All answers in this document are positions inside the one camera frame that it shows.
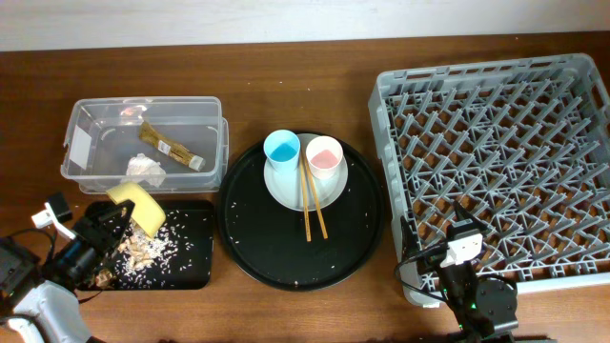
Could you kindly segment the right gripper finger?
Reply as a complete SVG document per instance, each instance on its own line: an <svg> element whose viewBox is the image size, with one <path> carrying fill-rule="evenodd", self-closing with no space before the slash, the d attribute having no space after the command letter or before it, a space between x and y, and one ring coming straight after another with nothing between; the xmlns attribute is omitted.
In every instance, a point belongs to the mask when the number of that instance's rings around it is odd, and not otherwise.
<svg viewBox="0 0 610 343"><path fill-rule="evenodd" d="M457 222L454 228L461 232L477 230L479 232L486 231L486 224L469 213L458 201L453 202Z"/></svg>
<svg viewBox="0 0 610 343"><path fill-rule="evenodd" d="M402 233L401 257L406 260L419 251L417 226L414 219L403 215L400 217L400 227Z"/></svg>

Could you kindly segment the yellow bowl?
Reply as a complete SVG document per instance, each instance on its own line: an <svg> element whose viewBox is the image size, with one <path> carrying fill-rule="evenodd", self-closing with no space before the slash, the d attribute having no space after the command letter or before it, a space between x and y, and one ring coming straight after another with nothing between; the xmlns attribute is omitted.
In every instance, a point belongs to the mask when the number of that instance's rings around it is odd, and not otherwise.
<svg viewBox="0 0 610 343"><path fill-rule="evenodd" d="M155 238L157 232L166 221L166 215L158 203L137 183L126 182L110 188L106 194L114 204L132 201L134 208L132 220L150 238Z"/></svg>

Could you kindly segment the white tissue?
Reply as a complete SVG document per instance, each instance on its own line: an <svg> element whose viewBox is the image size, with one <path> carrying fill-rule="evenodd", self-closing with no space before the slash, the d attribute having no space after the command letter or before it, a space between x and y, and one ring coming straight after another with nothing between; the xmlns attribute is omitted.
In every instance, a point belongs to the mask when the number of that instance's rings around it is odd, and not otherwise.
<svg viewBox="0 0 610 343"><path fill-rule="evenodd" d="M144 153L139 153L129 160L126 178L123 181L135 183L146 181L149 185L159 188L165 181L165 178L166 172L161 168L159 162L155 162Z"/></svg>

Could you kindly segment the wooden chopstick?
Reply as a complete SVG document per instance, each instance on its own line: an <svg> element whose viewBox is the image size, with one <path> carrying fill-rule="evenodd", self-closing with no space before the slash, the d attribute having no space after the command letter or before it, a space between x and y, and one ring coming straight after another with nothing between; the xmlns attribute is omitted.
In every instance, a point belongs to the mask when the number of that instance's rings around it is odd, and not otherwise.
<svg viewBox="0 0 610 343"><path fill-rule="evenodd" d="M322 213L322 210L321 210L320 202L318 200L314 177L313 177L313 174L312 174L311 169L309 167L309 163L307 162L306 153L302 152L300 154L300 156L302 156L301 158L302 158L302 161L304 163L304 168L305 168L305 173L306 173L306 176L307 176L307 180L309 182L309 186L311 188L311 193L312 193L312 196L313 196L314 201L315 201L315 210L316 210L316 214L317 214L318 221L319 221L319 224L320 224L320 228L321 228L321 231L322 231L322 235L323 235L323 238L325 240L327 240L329 238L329 236L328 236L328 232L327 232L327 229L326 229L326 225L325 225L324 216L323 216L323 213Z"/></svg>
<svg viewBox="0 0 610 343"><path fill-rule="evenodd" d="M302 208L303 208L305 231L306 231L306 241L309 243L312 241L311 225L310 225L310 218L309 218L309 204L308 204L309 192L308 192L307 178L306 178L304 163L303 163L301 157L302 156L299 155L298 169L299 169L299 176L300 176L300 188L301 188Z"/></svg>

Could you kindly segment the gold snack wrapper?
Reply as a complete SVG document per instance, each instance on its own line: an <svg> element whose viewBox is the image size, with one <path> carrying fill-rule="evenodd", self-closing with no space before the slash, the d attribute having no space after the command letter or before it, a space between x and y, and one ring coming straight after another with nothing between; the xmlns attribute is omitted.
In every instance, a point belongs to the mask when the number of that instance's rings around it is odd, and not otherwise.
<svg viewBox="0 0 610 343"><path fill-rule="evenodd" d="M206 160L203 157L192 153L182 144L161 134L146 121L140 126L138 137L141 141L192 170L201 172L205 167Z"/></svg>

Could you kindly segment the pink cup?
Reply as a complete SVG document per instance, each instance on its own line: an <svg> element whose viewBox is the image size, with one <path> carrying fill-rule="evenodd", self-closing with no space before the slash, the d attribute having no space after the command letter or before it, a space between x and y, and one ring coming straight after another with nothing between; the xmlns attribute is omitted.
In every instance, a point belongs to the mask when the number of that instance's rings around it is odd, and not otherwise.
<svg viewBox="0 0 610 343"><path fill-rule="evenodd" d="M312 175L317 179L333 177L343 160L343 149L340 143L331 136L318 136L306 147L306 159Z"/></svg>

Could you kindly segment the blue cup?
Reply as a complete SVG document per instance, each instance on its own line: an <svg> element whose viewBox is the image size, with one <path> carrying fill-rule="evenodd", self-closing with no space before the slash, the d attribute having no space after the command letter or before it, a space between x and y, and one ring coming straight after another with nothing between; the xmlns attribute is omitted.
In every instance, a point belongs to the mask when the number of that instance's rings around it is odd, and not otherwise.
<svg viewBox="0 0 610 343"><path fill-rule="evenodd" d="M271 132L263 143L263 151L276 172L293 172L298 165L300 140L288 130Z"/></svg>

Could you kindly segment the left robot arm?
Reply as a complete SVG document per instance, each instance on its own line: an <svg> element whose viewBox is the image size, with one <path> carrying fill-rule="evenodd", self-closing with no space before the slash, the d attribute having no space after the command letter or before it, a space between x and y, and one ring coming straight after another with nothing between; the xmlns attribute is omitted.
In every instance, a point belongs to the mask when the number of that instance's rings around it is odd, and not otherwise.
<svg viewBox="0 0 610 343"><path fill-rule="evenodd" d="M32 232L52 224L68 238L60 251L50 250L44 263L8 235L1 239L1 325L25 342L97 342L87 327L75 294L93 282L115 254L130 227L135 204L126 200L81 217L72 228L65 204L47 202L32 217Z"/></svg>

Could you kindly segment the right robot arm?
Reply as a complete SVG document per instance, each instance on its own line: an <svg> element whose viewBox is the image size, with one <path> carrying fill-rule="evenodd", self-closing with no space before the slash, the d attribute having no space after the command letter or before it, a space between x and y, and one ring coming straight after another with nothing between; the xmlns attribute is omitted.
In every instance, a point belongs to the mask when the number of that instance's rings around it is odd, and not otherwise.
<svg viewBox="0 0 610 343"><path fill-rule="evenodd" d="M517 284L500 275L476 274L472 261L483 250L487 226L459 202L453 203L457 221L447 228L446 238L420 252L410 252L394 268L396 279L406 264L416 263L434 271L441 295L418 289L402 281L410 291L446 304L454 314L459 331L449 333L449 342L512 342L512 330L519 326Z"/></svg>

